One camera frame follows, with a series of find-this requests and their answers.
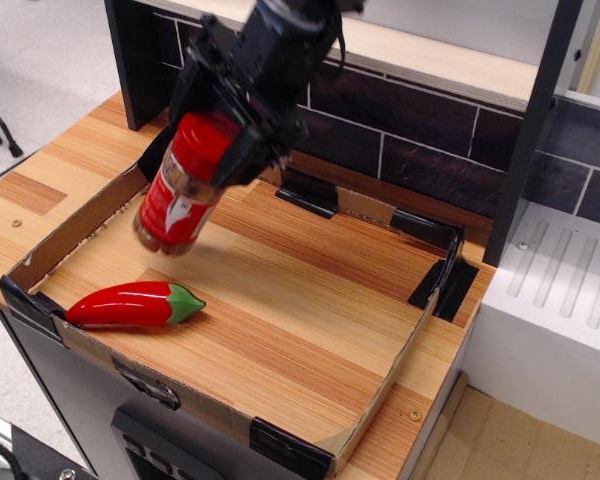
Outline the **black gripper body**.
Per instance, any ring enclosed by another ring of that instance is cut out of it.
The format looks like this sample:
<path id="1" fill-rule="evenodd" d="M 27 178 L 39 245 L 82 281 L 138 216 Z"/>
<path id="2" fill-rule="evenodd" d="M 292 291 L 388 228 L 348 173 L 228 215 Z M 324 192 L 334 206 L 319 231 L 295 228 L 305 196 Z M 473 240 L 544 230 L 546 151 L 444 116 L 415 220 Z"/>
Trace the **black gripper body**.
<path id="1" fill-rule="evenodd" d="M 201 17 L 189 49 L 217 49 L 239 91 L 238 112 L 297 107 L 333 44 L 343 41 L 337 1 L 258 1 L 235 32 L 217 16 Z"/>

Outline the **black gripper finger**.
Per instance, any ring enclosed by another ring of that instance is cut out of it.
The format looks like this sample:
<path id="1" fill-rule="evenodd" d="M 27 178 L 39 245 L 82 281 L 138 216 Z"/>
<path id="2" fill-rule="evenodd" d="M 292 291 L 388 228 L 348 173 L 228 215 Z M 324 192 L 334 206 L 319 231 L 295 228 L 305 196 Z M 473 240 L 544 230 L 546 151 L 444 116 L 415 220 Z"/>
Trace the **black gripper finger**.
<path id="1" fill-rule="evenodd" d="M 240 124 L 239 91 L 217 49 L 189 49 L 170 101 L 169 128 L 175 131 L 187 113 L 226 115 Z"/>
<path id="2" fill-rule="evenodd" d="M 212 185 L 218 188 L 249 184 L 263 170 L 276 166 L 305 136 L 305 123 L 297 107 L 271 111 L 271 116 L 247 111 L 235 117 L 238 134 L 223 153 L 212 178 Z"/>

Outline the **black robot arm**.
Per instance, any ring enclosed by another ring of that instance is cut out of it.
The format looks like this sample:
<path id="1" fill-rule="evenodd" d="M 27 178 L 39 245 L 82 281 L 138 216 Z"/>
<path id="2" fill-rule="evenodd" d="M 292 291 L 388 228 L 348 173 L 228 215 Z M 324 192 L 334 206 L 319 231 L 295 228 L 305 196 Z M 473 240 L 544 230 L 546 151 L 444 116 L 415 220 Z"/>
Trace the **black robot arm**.
<path id="1" fill-rule="evenodd" d="M 332 46 L 345 45 L 343 13 L 363 8 L 361 1 L 258 1 L 239 32 L 202 16 L 171 98 L 169 127 L 215 108 L 237 123 L 212 185 L 250 183 L 306 136 L 300 97 Z"/>

